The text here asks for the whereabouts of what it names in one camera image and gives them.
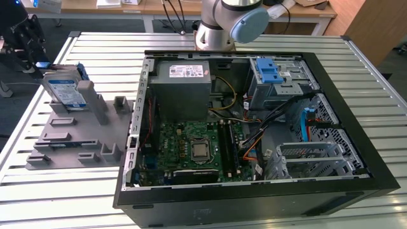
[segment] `metal grating table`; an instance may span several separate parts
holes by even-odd
[[[188,228],[405,228],[407,104],[352,42],[339,37],[264,35],[236,47],[239,51],[316,53],[401,188],[329,216]],[[134,99],[144,50],[192,49],[190,35],[82,32],[68,38],[54,63],[80,61],[105,100],[116,95]],[[40,87],[0,154],[0,229],[137,228],[112,208],[117,167],[25,170],[52,111],[49,100]]]

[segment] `computer chassis frame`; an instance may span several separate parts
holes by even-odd
[[[124,155],[113,207],[121,209],[141,228],[328,215],[361,199],[381,196],[400,188],[313,53],[145,51],[145,55],[145,60],[158,58],[177,60],[178,57],[193,60],[204,59],[210,55],[229,59],[271,55],[300,56],[371,177],[288,183],[263,182],[225,187],[165,188],[162,186],[152,190],[133,191],[122,188],[124,163],[125,157],[129,156]],[[142,67],[142,71],[148,73],[148,67]]]

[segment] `power supply label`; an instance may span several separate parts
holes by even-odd
[[[169,67],[169,78],[190,78],[204,76],[204,67],[201,65],[172,65]]]
[[[86,102],[76,90],[76,84],[73,80],[48,80],[48,83],[56,97],[66,107],[85,107]]]

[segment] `floor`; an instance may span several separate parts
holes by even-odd
[[[50,19],[40,19],[41,27],[44,30],[46,43],[46,54],[53,61],[57,53],[66,40],[70,31],[88,31],[88,32],[144,32],[141,20],[62,20],[62,26],[54,27]],[[186,32],[192,32],[192,22],[186,22]],[[156,32],[172,32],[172,29],[164,28],[158,21],[153,23]],[[392,51],[381,65],[379,66],[381,73],[392,73],[389,83],[395,87],[404,99],[407,99],[407,54],[400,56]],[[13,91],[10,98],[0,98],[0,150],[6,142],[6,135],[12,134],[13,128],[20,120],[20,117],[29,104],[30,98],[37,90],[34,80],[22,73],[16,73],[0,65],[0,80],[4,83],[12,83],[9,88]]]

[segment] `open computer tower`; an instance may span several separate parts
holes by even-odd
[[[327,215],[397,188],[313,53],[145,52],[113,203],[141,228]]]

